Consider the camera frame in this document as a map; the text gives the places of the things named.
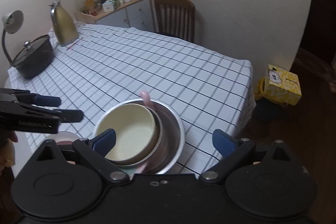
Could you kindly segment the person's left hand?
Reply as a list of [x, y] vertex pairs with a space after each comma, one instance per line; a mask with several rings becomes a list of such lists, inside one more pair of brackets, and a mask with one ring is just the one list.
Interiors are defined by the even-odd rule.
[[11, 131], [9, 137], [6, 140], [5, 146], [1, 148], [0, 173], [2, 173], [5, 168], [15, 165], [14, 143], [17, 142], [17, 134], [14, 131]]

